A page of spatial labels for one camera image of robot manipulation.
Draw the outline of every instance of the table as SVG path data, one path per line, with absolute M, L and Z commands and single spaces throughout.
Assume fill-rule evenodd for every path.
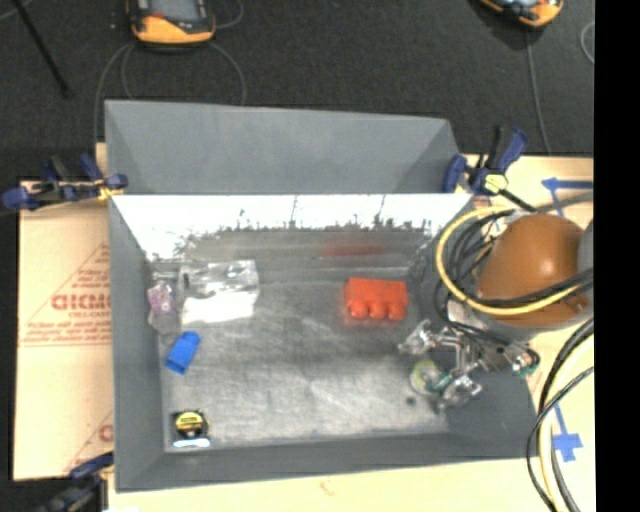
M 547 203 L 551 196 L 541 182 L 551 177 L 568 185 L 592 180 L 593 161 L 525 156 L 509 170 L 509 189 L 529 203 Z M 558 196 L 578 192 L 561 188 Z M 585 227 L 593 217 L 593 205 L 572 206 L 564 214 Z M 96 202 L 27 213 L 20 225 L 20 289 L 30 293 L 20 294 L 19 301 L 14 477 L 60 476 L 74 464 L 111 449 L 113 442 L 105 205 Z M 55 273 L 37 264 L 44 253 L 52 260 L 47 269 L 56 268 Z M 529 377 L 534 401 L 554 354 L 572 330 L 545 333 L 534 340 L 543 355 L 541 368 Z M 571 488 L 582 499 L 583 510 L 595 510 L 593 379 L 580 389 L 567 405 L 564 419 L 572 432 L 579 431 L 581 464 L 576 474 L 567 471 L 567 479 L 570 485 L 580 479 L 580 487 Z M 41 434 L 34 414 L 49 425 L 44 454 L 30 442 L 35 431 L 39 429 Z M 38 450 L 38 458 L 33 457 L 34 450 Z M 128 494 L 115 493 L 110 483 L 114 510 L 133 507 L 131 510 L 162 512 L 178 507 L 207 510 L 208 506 L 261 511 L 546 510 L 529 480 L 524 460 Z

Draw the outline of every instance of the black cable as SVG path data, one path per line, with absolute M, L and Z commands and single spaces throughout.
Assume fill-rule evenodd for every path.
M 537 211 L 538 211 L 535 208 L 535 206 L 531 206 L 524 199 L 521 199 L 520 197 L 518 197 L 517 195 L 515 195 L 512 192 L 509 192 L 507 189 L 501 190 L 500 192 L 498 192 L 498 194 L 500 194 L 505 199 L 508 199 L 509 201 L 511 201 L 516 206 L 519 206 L 523 210 L 528 211 L 529 213 L 537 213 Z
M 476 258 L 473 260 L 473 262 L 471 262 L 471 265 L 469 265 L 464 271 L 462 271 L 461 268 L 458 269 L 458 280 L 459 281 L 462 281 L 463 279 L 466 279 L 469 276 L 469 274 L 471 274 L 476 268 L 478 268 L 480 265 L 482 265 L 482 263 L 484 263 L 484 260 L 486 260 L 489 257 L 489 254 L 491 254 L 491 250 L 493 250 L 492 246 L 493 246 L 494 242 L 495 242 L 495 240 L 493 238 L 491 238 L 490 240 L 484 241 L 480 247 L 478 247 L 478 248 L 473 247 L 472 248 L 472 249 L 474 249 L 473 254 L 478 254 L 478 256 L 476 256 Z
M 242 69 L 240 68 L 238 63 L 233 59 L 233 57 L 231 57 L 231 55 L 229 55 L 229 53 L 227 53 L 227 51 L 224 48 L 222 48 L 220 45 L 213 42 L 209 42 L 208 46 L 214 49 L 215 51 L 217 51 L 220 55 L 222 55 L 238 75 L 238 79 L 240 81 L 240 105 L 244 105 L 247 101 L 247 84 L 246 84 L 246 80 L 244 78 L 244 73 L 242 72 Z M 134 95 L 131 93 L 131 90 L 129 89 L 129 82 L 127 80 L 127 65 L 129 63 L 129 57 L 131 56 L 131 52 L 133 50 L 134 50 L 133 45 L 129 48 L 126 48 L 124 50 L 124 55 L 122 56 L 122 60 L 120 61 L 120 83 L 122 85 L 122 88 L 127 98 L 134 97 Z
M 542 385 L 542 390 L 540 391 L 540 400 L 538 402 L 539 410 L 544 407 L 544 404 L 547 401 L 547 395 L 549 394 L 549 390 L 553 385 L 553 381 L 556 375 L 558 374 L 560 367 L 564 364 L 564 361 L 582 342 L 584 342 L 594 332 L 595 332 L 595 319 L 594 317 L 591 317 L 573 332 L 573 334 L 569 337 L 569 339 L 567 339 L 567 341 L 564 343 L 562 348 L 558 351 L 558 355 L 553 361 L 553 364 L 551 365 L 551 369 L 547 374 L 547 378 L 545 379 L 545 382 Z
M 554 505 L 553 501 L 551 500 L 551 498 L 549 497 L 545 489 L 540 485 L 540 482 L 538 481 L 538 478 L 536 477 L 533 471 L 533 466 L 531 464 L 531 446 L 533 443 L 533 439 L 537 436 L 538 431 L 540 430 L 540 426 L 542 425 L 542 422 L 547 417 L 549 412 L 553 409 L 553 407 L 558 402 L 560 402 L 578 384 L 580 384 L 584 379 L 586 379 L 589 375 L 591 375 L 593 371 L 594 371 L 594 367 L 590 366 L 583 372 L 579 373 L 576 377 L 571 379 L 571 381 L 569 381 L 569 383 L 566 386 L 564 386 L 556 395 L 554 395 L 553 398 L 551 398 L 551 400 L 549 400 L 549 402 L 547 402 L 543 407 L 543 409 L 539 412 L 538 417 L 536 418 L 536 422 L 531 432 L 529 433 L 529 436 L 527 437 L 527 447 L 525 452 L 526 462 L 527 462 L 527 471 L 529 472 L 529 477 L 531 478 L 531 482 L 533 483 L 536 491 L 538 492 L 538 495 L 540 496 L 542 501 L 545 503 L 547 508 L 549 508 L 549 510 L 551 510 L 552 512 L 557 512 L 558 509 Z
M 587 45 L 586 45 L 586 44 L 585 44 L 585 42 L 584 42 L 584 38 L 585 38 L 585 36 L 586 36 L 587 32 L 589 31 L 589 29 L 590 29 L 591 27 L 594 27 L 594 28 L 595 28 L 595 26 L 596 26 L 596 22 L 595 22 L 595 20 L 593 20 L 593 21 L 591 21 L 591 22 L 587 23 L 587 24 L 582 28 L 582 30 L 580 31 L 580 48 L 582 49 L 582 52 L 584 53 L 584 56 L 587 58 L 587 60 L 588 60 L 589 62 L 591 62 L 591 64 L 593 64 L 594 66 L 595 66 L 595 64 L 596 64 L 596 59 L 595 59 L 595 57 L 594 57 L 591 53 L 589 53 L 589 50 L 587 50 Z
M 111 56 L 107 65 L 102 70 L 100 75 L 100 80 L 98 80 L 98 87 L 96 88 L 96 95 L 94 99 L 93 106 L 93 144 L 95 145 L 98 142 L 98 119 L 100 117 L 100 100 L 102 99 L 102 88 L 104 87 L 104 82 L 107 79 L 107 75 L 111 70 L 113 64 L 118 60 L 118 57 L 126 51 L 128 48 L 135 45 L 135 42 L 130 41 L 128 43 L 123 44 L 120 48 L 118 48 L 114 54 Z
M 560 491 L 560 496 L 564 501 L 564 504 L 569 509 L 569 512 L 580 512 L 580 507 L 573 499 L 573 495 L 567 486 L 567 483 L 564 481 L 564 477 L 562 476 L 562 469 L 560 469 L 560 463 L 558 462 L 558 456 L 556 455 L 556 450 L 551 443 L 551 468 L 553 469 L 553 476 L 556 479 L 556 483 L 558 484 L 558 491 Z
M 244 17 L 244 4 L 242 3 L 241 0 L 236 0 L 236 3 L 238 4 L 238 8 L 239 8 L 239 12 L 237 16 L 227 23 L 218 25 L 216 27 L 216 30 L 225 30 L 227 28 L 235 27 L 238 23 L 242 21 L 242 18 Z
M 24 2 L 22 2 L 22 5 L 24 7 L 26 7 L 27 5 L 29 5 L 31 2 L 33 2 L 33 0 L 25 0 Z M 8 10 L 7 12 L 0 14 L 0 21 L 2 20 L 6 20 L 7 18 L 10 18 L 11 16 L 13 16 L 14 14 L 17 14 L 18 9 L 13 8 Z
M 538 84 L 536 82 L 536 71 L 534 69 L 533 51 L 531 49 L 531 41 L 529 40 L 529 31 L 524 31 L 525 46 L 527 47 L 527 62 L 529 64 L 529 80 L 531 81 L 531 92 L 533 94 L 533 102 L 536 110 L 536 118 L 538 120 L 538 128 L 540 135 L 542 135 L 542 141 L 547 154 L 551 154 L 551 146 L 547 137 L 547 130 L 544 124 L 544 118 L 542 116 L 542 108 L 540 107 L 540 97 L 538 94 Z
M 551 389 L 551 386 L 553 385 L 555 378 L 558 372 L 560 371 L 560 368 L 565 363 L 569 355 L 574 350 L 576 350 L 576 348 L 578 348 L 586 339 L 588 339 L 592 334 L 594 334 L 594 326 L 595 326 L 595 319 L 591 317 L 573 332 L 573 334 L 567 339 L 567 341 L 563 344 L 562 348 L 558 352 L 558 355 L 556 356 L 551 366 L 551 369 L 547 374 L 547 378 L 545 379 L 545 382 L 542 386 L 542 390 L 540 392 L 540 401 L 538 403 L 538 410 L 540 411 L 539 416 L 542 415 L 543 413 L 544 414 L 548 413 L 548 412 L 547 413 L 544 412 L 545 409 L 550 409 L 550 407 L 547 407 L 547 397 L 549 395 L 549 390 Z M 552 466 L 553 464 L 557 466 L 553 468 L 554 476 L 558 483 L 558 489 L 560 490 L 561 496 L 563 497 L 565 504 L 567 505 L 570 511 L 579 510 L 577 506 L 574 507 L 575 501 L 573 500 L 571 493 L 569 492 L 569 489 L 566 486 L 564 478 L 562 477 L 562 473 L 560 471 L 560 467 L 555 454 L 555 449 L 553 447 L 553 443 L 551 445 L 551 455 L 552 455 L 552 459 L 551 459 Z M 527 458 L 529 458 L 529 448 L 527 448 Z
M 469 241 L 472 240 L 474 236 L 477 236 L 485 225 L 494 222 L 495 220 L 497 220 L 497 218 L 508 216 L 511 213 L 513 213 L 513 210 L 488 215 L 483 219 L 475 220 L 474 222 L 470 223 L 469 226 L 467 226 L 460 232 L 453 244 L 452 249 L 449 251 L 447 264 L 445 264 L 447 274 L 451 278 L 451 281 L 458 288 L 464 289 L 464 286 L 460 282 L 462 280 L 462 265 L 464 264 L 466 258 L 474 255 L 473 251 L 470 248 L 467 248 Z M 478 247 L 480 249 L 482 248 L 481 244 L 476 244 L 473 247 Z M 554 285 L 511 299 L 482 299 L 475 293 L 467 291 L 465 291 L 465 294 L 470 299 L 478 302 L 479 304 L 498 308 L 511 308 L 538 302 L 554 294 L 557 294 L 560 291 L 572 288 L 574 286 L 577 286 L 578 288 L 571 294 L 558 299 L 557 302 L 564 302 L 589 290 L 593 286 L 593 269 L 587 269 Z
M 449 302 L 449 299 L 451 298 L 451 293 L 447 292 L 447 294 L 445 295 L 444 302 L 440 300 L 440 296 L 441 296 L 440 292 L 442 291 L 443 286 L 444 286 L 444 283 L 442 281 L 438 281 L 434 290 L 433 302 L 436 308 L 436 313 L 445 322 L 445 324 L 448 327 L 450 327 L 452 330 L 459 332 L 463 335 L 473 337 L 474 340 L 476 338 L 482 338 L 490 343 L 504 345 L 504 346 L 509 345 L 511 343 L 510 340 L 503 338 L 502 336 L 497 335 L 491 331 L 486 331 L 478 327 L 474 327 L 473 325 L 452 320 L 449 317 L 449 313 L 447 311 L 447 304 Z
M 589 201 L 593 201 L 593 191 L 584 192 L 583 194 L 578 194 L 576 196 L 568 197 L 560 201 L 551 202 L 542 206 L 538 206 L 538 212 L 546 213 L 552 210 L 558 210 L 558 209 L 566 208 L 568 206 L 572 206 L 574 204 L 586 203 Z
M 36 43 L 36 46 L 38 47 L 40 54 L 42 55 L 42 57 L 44 57 L 44 60 L 49 66 L 51 73 L 53 73 L 53 76 L 56 79 L 56 82 L 58 82 L 58 86 L 60 87 L 60 92 L 62 96 L 64 98 L 72 98 L 73 91 L 71 90 L 71 87 L 69 87 L 66 80 L 60 73 L 58 66 L 56 65 L 55 61 L 53 60 L 53 57 L 51 56 L 51 54 L 49 53 L 49 50 L 44 44 L 44 41 L 42 40 L 40 33 L 38 32 L 35 25 L 31 21 L 31 17 L 29 16 L 29 13 L 25 9 L 24 4 L 20 0 L 12 0 L 12 2 L 16 6 L 16 11 L 20 15 L 20 18 L 22 18 L 22 21 L 27 27 L 27 30 L 29 31 L 31 38 Z

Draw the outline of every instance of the tape measure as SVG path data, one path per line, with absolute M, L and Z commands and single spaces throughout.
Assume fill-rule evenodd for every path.
M 147 46 L 198 46 L 215 33 L 209 0 L 126 0 L 126 8 L 133 34 Z
M 209 420 L 200 410 L 173 414 L 173 446 L 176 448 L 207 448 L 211 445 Z

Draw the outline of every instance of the orange lego brick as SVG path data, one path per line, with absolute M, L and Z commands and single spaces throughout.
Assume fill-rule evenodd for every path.
M 409 303 L 407 283 L 385 279 L 352 277 L 344 285 L 344 297 L 354 318 L 402 320 Z

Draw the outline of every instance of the blue clamp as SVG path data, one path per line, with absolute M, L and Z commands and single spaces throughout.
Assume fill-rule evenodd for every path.
M 454 192 L 458 184 L 474 195 L 495 196 L 506 188 L 507 169 L 524 153 L 529 139 L 518 128 L 512 128 L 511 139 L 506 143 L 503 131 L 499 128 L 493 147 L 486 160 L 481 157 L 475 167 L 467 164 L 467 159 L 456 154 L 445 172 L 442 192 Z
M 88 153 L 80 155 L 80 166 L 88 181 L 73 181 L 64 163 L 54 156 L 42 171 L 42 180 L 27 187 L 15 187 L 2 194 L 2 204 L 9 210 L 37 210 L 52 204 L 75 202 L 101 195 L 103 190 L 124 189 L 129 181 L 124 174 L 104 177 Z
M 196 355 L 200 336 L 194 331 L 186 331 L 176 340 L 164 365 L 180 375 L 184 375 Z
M 69 473 L 69 478 L 71 478 L 71 480 L 81 480 L 83 478 L 87 478 L 99 471 L 102 471 L 105 468 L 108 468 L 109 466 L 113 466 L 113 463 L 113 452 L 103 453 L 102 455 L 98 455 L 97 457 L 83 462 L 79 466 L 73 468 Z

